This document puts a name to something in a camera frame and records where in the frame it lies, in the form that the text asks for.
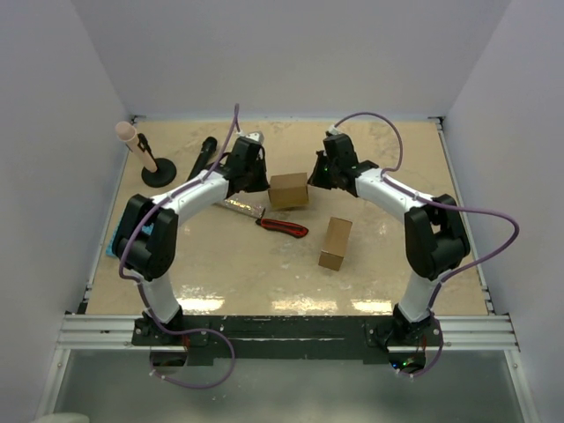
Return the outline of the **taped cardboard box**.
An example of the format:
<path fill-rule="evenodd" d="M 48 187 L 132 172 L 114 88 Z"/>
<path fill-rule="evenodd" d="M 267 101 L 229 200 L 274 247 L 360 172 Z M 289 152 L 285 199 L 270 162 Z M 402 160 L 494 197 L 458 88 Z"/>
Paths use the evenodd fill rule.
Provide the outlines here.
<path fill-rule="evenodd" d="M 274 210 L 306 206 L 308 198 L 308 176 L 306 173 L 273 175 L 268 196 Z"/>

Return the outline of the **small cardboard box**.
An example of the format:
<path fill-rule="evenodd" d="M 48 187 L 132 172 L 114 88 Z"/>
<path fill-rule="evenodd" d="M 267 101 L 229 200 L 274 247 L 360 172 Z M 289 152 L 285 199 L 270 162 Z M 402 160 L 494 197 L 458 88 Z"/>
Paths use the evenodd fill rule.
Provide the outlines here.
<path fill-rule="evenodd" d="M 345 258 L 353 223 L 349 220 L 331 217 L 321 248 L 318 265 L 339 271 Z"/>

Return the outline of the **red black utility knife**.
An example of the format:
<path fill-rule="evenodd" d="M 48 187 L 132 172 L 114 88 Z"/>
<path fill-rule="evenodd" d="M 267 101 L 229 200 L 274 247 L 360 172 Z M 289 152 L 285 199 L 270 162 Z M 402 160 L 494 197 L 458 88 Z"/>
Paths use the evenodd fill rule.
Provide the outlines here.
<path fill-rule="evenodd" d="M 259 218 L 256 220 L 256 224 L 267 231 L 287 234 L 296 239 L 308 235 L 308 229 L 306 227 L 293 222 Z"/>

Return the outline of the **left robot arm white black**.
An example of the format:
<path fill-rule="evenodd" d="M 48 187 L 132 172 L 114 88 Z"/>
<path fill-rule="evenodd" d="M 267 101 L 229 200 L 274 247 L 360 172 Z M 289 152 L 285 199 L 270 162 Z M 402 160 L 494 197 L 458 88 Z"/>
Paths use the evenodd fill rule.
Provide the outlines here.
<path fill-rule="evenodd" d="M 152 336 L 162 345 L 174 345 L 182 337 L 182 324 L 175 319 L 181 306 L 168 273 L 179 229 L 202 210 L 234 194 L 268 188 L 263 133 L 255 131 L 237 137 L 225 163 L 205 167 L 177 189 L 155 197 L 130 198 L 112 252 L 120 259 L 120 276 L 127 278 L 124 271 L 131 271 L 143 290 L 143 302 L 155 320 Z"/>

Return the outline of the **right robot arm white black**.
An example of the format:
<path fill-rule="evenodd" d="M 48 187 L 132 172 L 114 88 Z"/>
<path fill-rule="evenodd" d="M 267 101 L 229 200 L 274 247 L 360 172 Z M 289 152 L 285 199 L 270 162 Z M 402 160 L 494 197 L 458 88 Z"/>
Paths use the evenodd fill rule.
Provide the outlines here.
<path fill-rule="evenodd" d="M 394 339 L 414 345 L 424 335 L 422 321 L 430 316 L 440 277 L 458 268 L 471 247 L 456 200 L 412 193 L 386 178 L 370 160 L 358 160 L 346 134 L 327 134 L 308 184 L 341 189 L 374 204 L 404 225 L 404 249 L 412 275 L 394 312 L 402 319 L 392 325 Z"/>

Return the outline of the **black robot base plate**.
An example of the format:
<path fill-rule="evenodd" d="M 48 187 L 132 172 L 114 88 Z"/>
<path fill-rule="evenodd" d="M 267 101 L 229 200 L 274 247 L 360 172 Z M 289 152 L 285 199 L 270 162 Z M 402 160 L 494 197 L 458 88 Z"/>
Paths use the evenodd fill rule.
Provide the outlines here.
<path fill-rule="evenodd" d="M 160 330 L 148 315 L 134 322 L 131 343 L 157 361 L 210 366 L 216 359 L 360 360 L 423 367 L 424 353 L 442 343 L 437 323 L 408 325 L 392 315 L 184 315 Z"/>

